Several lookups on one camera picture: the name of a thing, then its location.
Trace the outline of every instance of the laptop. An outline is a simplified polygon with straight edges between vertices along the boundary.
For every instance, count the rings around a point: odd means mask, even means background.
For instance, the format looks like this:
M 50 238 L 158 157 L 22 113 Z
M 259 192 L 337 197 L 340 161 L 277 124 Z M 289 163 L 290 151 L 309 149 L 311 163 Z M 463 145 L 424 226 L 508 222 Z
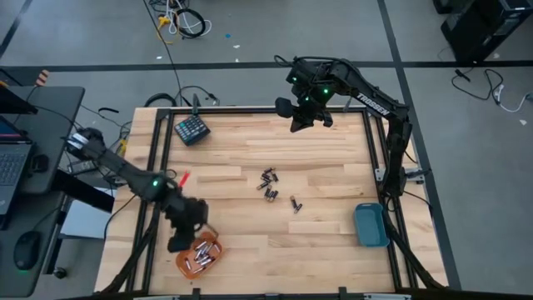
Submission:
M 0 116 L 0 216 L 7 214 L 15 197 L 32 141 Z

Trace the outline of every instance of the red object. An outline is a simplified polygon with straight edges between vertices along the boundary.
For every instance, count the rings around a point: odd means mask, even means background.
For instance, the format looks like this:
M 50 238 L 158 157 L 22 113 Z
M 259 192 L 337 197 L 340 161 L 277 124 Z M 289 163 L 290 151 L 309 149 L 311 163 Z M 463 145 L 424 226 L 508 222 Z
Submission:
M 178 187 L 182 188 L 185 185 L 185 183 L 187 182 L 187 179 L 189 178 L 190 175 L 191 174 L 188 171 L 186 171 L 185 175 L 183 175 L 182 180 L 180 180 L 180 183 L 178 184 Z

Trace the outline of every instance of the black desk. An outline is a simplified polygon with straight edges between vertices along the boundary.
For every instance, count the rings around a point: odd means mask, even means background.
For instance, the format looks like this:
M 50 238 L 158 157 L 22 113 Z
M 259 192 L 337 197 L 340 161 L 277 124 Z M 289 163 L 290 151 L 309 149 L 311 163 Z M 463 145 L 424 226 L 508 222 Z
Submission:
M 10 87 L 23 99 L 33 87 Z M 39 87 L 30 97 L 30 103 L 51 109 L 75 119 L 82 102 L 82 87 Z M 16 115 L 4 115 L 14 121 Z M 19 129 L 37 144 L 36 154 L 46 154 L 49 158 L 48 171 L 25 177 L 21 189 L 25 195 L 12 201 L 9 221 L 5 230 L 0 230 L 0 297 L 28 297 L 33 293 L 41 273 L 50 273 L 55 263 L 61 240 L 57 239 L 65 211 L 67 195 L 78 198 L 95 207 L 111 212 L 112 198 L 76 178 L 57 170 L 66 137 L 72 124 L 53 112 L 40 109 L 34 116 L 22 115 L 16 123 Z M 13 248 L 21 234 L 31 230 L 35 224 L 54 208 L 62 207 L 43 222 L 37 230 L 42 234 L 42 242 L 37 264 L 26 272 L 19 271 L 13 262 Z

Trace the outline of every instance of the computer mouse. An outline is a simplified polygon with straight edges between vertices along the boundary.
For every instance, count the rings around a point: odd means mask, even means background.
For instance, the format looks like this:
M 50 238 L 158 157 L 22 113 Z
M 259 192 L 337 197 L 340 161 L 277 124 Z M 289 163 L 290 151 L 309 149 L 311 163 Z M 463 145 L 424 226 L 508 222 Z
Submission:
M 39 258 L 41 233 L 37 231 L 25 232 L 15 244 L 13 260 L 19 270 L 29 270 L 35 266 Z

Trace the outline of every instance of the black keypad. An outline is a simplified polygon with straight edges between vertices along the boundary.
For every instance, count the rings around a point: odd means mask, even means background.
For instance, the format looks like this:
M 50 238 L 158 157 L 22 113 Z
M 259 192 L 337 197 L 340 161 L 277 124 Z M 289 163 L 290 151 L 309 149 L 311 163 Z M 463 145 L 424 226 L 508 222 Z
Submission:
M 10 186 L 17 183 L 25 159 L 24 154 L 0 153 L 0 185 Z
M 206 124 L 198 116 L 191 116 L 180 122 L 174 128 L 177 135 L 187 146 L 200 141 L 211 132 Z

